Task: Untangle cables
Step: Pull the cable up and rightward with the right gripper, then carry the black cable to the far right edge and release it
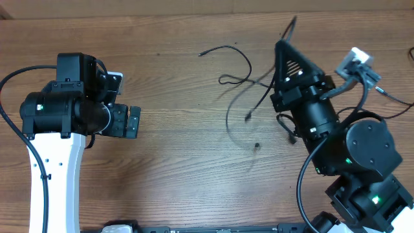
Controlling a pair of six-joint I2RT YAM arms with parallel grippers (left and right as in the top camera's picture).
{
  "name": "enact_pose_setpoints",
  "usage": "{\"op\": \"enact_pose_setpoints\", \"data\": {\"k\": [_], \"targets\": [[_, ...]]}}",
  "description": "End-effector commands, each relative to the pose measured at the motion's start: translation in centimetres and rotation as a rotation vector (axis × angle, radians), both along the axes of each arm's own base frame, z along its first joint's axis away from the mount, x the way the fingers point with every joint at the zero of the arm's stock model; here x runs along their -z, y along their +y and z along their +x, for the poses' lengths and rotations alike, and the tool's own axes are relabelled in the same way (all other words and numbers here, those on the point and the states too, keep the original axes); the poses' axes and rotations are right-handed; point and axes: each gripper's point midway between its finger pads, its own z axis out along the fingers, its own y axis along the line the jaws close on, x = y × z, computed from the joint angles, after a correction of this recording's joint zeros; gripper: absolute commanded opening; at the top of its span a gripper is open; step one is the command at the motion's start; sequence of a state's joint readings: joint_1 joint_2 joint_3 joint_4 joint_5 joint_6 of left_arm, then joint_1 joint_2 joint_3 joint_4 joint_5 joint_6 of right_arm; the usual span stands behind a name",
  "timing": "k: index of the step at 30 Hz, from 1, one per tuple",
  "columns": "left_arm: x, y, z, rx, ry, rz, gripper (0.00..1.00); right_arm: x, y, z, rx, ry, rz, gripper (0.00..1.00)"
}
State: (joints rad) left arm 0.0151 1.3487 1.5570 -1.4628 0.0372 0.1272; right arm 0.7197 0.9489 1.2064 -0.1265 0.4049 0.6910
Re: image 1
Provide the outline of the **black USB cable long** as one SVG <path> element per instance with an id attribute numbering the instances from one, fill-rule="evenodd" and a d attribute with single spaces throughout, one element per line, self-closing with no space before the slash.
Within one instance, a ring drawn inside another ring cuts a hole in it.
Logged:
<path id="1" fill-rule="evenodd" d="M 407 54 L 408 54 L 408 57 L 411 59 L 411 61 L 413 61 L 413 47 L 411 47 L 411 48 L 408 50 Z M 398 103 L 400 103 L 400 104 L 402 104 L 402 105 L 406 105 L 406 106 L 407 106 L 407 108 L 405 108 L 403 111 L 401 111 L 401 112 L 399 112 L 399 113 L 397 113 L 397 114 L 395 114 L 395 115 L 391 115 L 391 116 L 382 116 L 382 118 L 383 118 L 383 119 L 388 120 L 388 119 L 392 119 L 392 118 L 399 117 L 400 115 L 403 115 L 405 112 L 409 111 L 409 110 L 413 107 L 413 102 L 412 102 L 412 103 L 408 103 L 408 102 L 405 102 L 405 101 L 403 101 L 403 100 L 401 100 L 401 99 L 398 99 L 398 98 L 396 98 L 396 97 L 392 96 L 391 94 L 389 94 L 388 92 L 386 92 L 385 90 L 383 90 L 383 89 L 382 89 L 381 87 L 379 87 L 379 86 L 376 86 L 376 87 L 375 87 L 375 90 L 376 90 L 378 93 L 380 93 L 382 96 L 385 96 L 385 97 L 389 98 L 389 99 L 390 99 L 390 100 L 392 100 L 392 101 L 395 101 L 395 102 L 398 102 Z M 344 112 L 344 111 L 347 111 L 347 110 L 350 110 L 350 109 L 354 109 L 354 107 L 346 107 L 346 108 L 343 108 L 343 109 L 339 110 L 339 112 L 337 112 L 337 116 L 339 116 L 339 114 L 340 114 L 340 113 L 342 113 L 342 112 Z"/>

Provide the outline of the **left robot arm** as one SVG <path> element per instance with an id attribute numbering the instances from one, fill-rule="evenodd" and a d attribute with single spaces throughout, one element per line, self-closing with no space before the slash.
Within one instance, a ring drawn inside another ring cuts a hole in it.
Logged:
<path id="1" fill-rule="evenodd" d="M 117 104 L 124 82 L 94 56 L 60 53 L 56 80 L 20 107 L 31 153 L 30 232 L 79 232 L 79 180 L 87 136 L 135 139 L 141 109 Z"/>

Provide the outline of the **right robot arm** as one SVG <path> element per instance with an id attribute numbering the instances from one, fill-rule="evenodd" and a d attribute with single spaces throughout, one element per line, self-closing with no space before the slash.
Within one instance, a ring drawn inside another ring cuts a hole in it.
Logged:
<path id="1" fill-rule="evenodd" d="M 401 229 L 397 220 L 413 209 L 413 197 L 393 174 L 402 157 L 385 118 L 358 104 L 340 120 L 331 104 L 333 97 L 357 84 L 362 85 L 362 99 L 367 99 L 380 80 L 372 68 L 373 58 L 352 48 L 336 68 L 343 78 L 343 84 L 336 86 L 287 40 L 276 43 L 275 54 L 274 109 L 290 112 L 295 134 L 309 152 L 305 164 L 313 164 L 320 175 L 335 177 L 326 194 L 337 216 L 321 213 L 307 220 L 306 231 L 328 232 L 341 219 L 350 229 Z"/>

